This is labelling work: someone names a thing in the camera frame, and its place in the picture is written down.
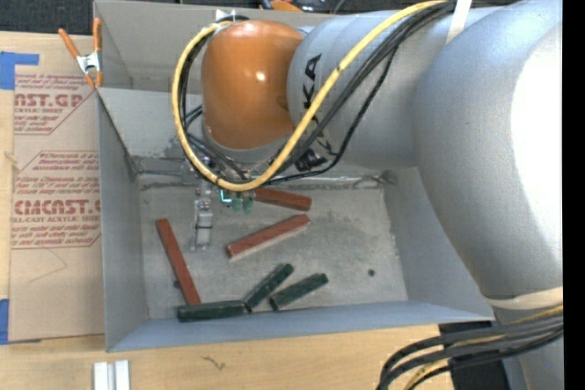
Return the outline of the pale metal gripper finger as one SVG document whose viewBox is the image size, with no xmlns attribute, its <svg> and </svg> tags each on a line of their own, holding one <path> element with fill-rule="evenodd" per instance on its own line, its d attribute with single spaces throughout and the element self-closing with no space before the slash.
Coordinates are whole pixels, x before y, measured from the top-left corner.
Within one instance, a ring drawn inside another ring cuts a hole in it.
<svg viewBox="0 0 585 390">
<path fill-rule="evenodd" d="M 191 252 L 197 251 L 198 246 L 198 232 L 199 232 L 199 212 L 200 212 L 200 201 L 196 199 L 193 202 L 193 219 L 191 223 L 191 237 L 189 239 L 189 250 Z"/>
<path fill-rule="evenodd" d="M 210 244 L 213 227 L 213 211 L 210 200 L 199 203 L 199 246 L 206 248 Z"/>
</svg>

